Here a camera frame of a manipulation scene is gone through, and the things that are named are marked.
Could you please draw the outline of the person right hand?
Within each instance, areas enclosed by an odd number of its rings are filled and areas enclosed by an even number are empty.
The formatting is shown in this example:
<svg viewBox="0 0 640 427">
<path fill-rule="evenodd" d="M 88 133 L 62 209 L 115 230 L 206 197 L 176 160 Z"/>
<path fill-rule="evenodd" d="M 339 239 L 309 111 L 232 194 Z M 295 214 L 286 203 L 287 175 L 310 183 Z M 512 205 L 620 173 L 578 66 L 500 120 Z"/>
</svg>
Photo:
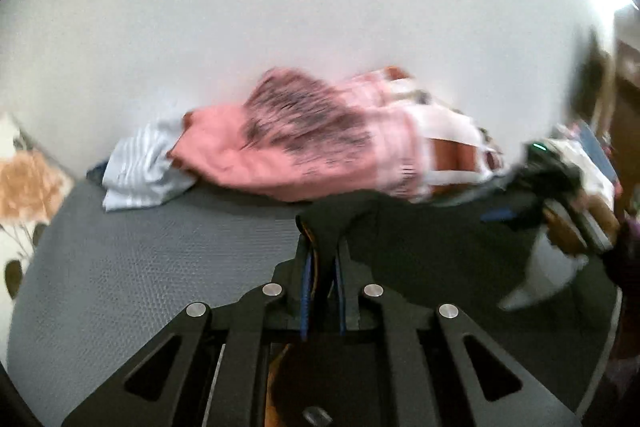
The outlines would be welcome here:
<svg viewBox="0 0 640 427">
<path fill-rule="evenodd" d="M 564 255 L 602 257 L 615 245 L 620 222 L 597 194 L 580 193 L 566 206 L 544 206 L 547 239 Z"/>
</svg>

